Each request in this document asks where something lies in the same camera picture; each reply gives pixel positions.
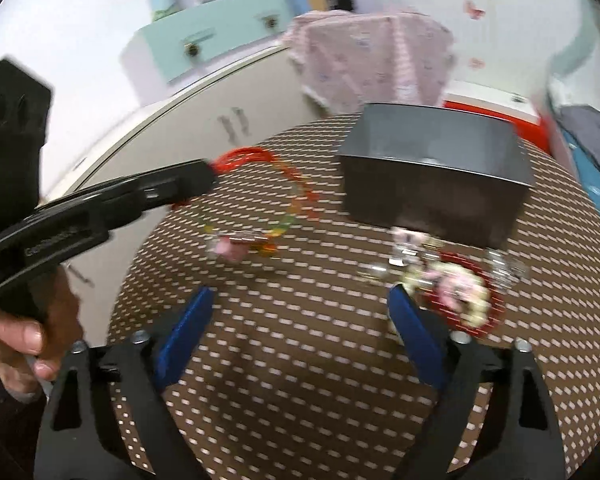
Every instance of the black box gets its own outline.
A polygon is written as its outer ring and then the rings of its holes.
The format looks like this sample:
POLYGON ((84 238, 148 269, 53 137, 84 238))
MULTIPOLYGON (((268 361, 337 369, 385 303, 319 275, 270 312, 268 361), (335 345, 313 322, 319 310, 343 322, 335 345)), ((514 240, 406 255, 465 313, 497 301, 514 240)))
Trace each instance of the black box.
POLYGON ((341 145, 351 219, 501 248, 533 186, 512 123, 414 105, 370 104, 341 145))

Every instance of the red beaded bracelet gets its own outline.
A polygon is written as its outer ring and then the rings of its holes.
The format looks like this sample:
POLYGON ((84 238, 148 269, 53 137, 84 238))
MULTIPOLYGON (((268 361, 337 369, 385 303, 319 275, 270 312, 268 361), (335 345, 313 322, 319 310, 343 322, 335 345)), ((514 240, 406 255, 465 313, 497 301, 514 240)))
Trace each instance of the red beaded bracelet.
POLYGON ((467 258, 460 256, 459 254, 440 252, 440 261, 446 264, 460 265, 484 280, 484 286, 490 293, 490 307, 487 311, 487 321, 484 325, 478 328, 465 325, 462 323, 462 320, 457 312, 449 309, 440 301, 440 296, 436 288, 431 291, 426 290, 423 292, 423 296, 427 300, 427 303, 429 303, 429 306, 442 314, 445 317, 448 325, 453 330, 466 332, 473 337, 484 337, 488 333, 491 333, 504 314, 505 307, 502 295, 495 290, 488 274, 484 272, 478 265, 474 264, 467 258))

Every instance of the pink patterned fabric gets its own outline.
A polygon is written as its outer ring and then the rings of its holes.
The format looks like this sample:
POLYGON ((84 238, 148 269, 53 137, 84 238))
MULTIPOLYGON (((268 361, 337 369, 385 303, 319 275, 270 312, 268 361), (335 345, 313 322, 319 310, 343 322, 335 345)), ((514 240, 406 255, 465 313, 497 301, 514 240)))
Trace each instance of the pink patterned fabric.
POLYGON ((304 91, 333 114, 369 102, 439 105, 454 60, 451 32, 417 12, 314 10, 293 20, 283 43, 304 91))

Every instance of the table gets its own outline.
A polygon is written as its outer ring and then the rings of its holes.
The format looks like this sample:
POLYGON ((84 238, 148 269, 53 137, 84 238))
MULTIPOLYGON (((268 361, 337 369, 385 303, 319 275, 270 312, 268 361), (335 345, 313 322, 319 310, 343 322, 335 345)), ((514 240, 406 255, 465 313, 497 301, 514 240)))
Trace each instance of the table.
MULTIPOLYGON (((385 261, 386 229, 342 210, 335 150, 357 115, 293 128, 263 142, 307 174, 320 219, 300 218, 278 259, 238 265, 206 256, 205 218, 224 228, 265 228, 286 209, 290 184, 251 164, 210 195, 168 215, 129 270, 109 341, 185 303, 200 285, 217 290, 214 317, 180 383, 164 398, 213 478, 389 478, 436 402, 388 331, 392 285, 357 277, 385 261)), ((526 338, 546 378, 573 472, 600 439, 600 215, 553 159, 526 143, 536 186, 508 251, 527 277, 506 297, 495 345, 526 338)), ((481 262, 483 251, 448 244, 481 262)), ((468 462, 489 389, 478 392, 453 466, 468 462)), ((131 457, 150 469, 119 391, 114 403, 131 457)))

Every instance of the brown tablecloth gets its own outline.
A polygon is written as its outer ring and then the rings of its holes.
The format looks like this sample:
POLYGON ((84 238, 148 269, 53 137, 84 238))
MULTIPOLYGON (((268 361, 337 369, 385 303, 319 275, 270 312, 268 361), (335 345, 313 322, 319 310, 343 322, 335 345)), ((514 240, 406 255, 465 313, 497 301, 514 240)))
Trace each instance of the brown tablecloth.
MULTIPOLYGON (((319 121, 263 146, 307 174, 320 221, 300 218, 279 259, 208 259, 202 224, 275 224, 291 186, 269 166, 247 165, 213 194, 173 212, 138 252, 110 325, 115 342, 184 303, 200 284, 217 289, 208 332, 180 384, 164 395, 177 425, 213 478, 389 478, 436 401, 388 332, 386 287, 363 283, 359 262, 386 261, 386 229, 350 221, 334 152, 357 116, 319 121)), ((600 215, 553 159, 527 145, 534 189, 509 241, 529 267, 490 336, 526 338, 555 403, 573 472, 600 439, 600 215)), ((480 262, 483 253, 451 250, 480 262)), ((454 465, 469 460, 488 389, 480 388, 454 465)), ((116 393, 133 460, 150 468, 132 413, 116 393)))

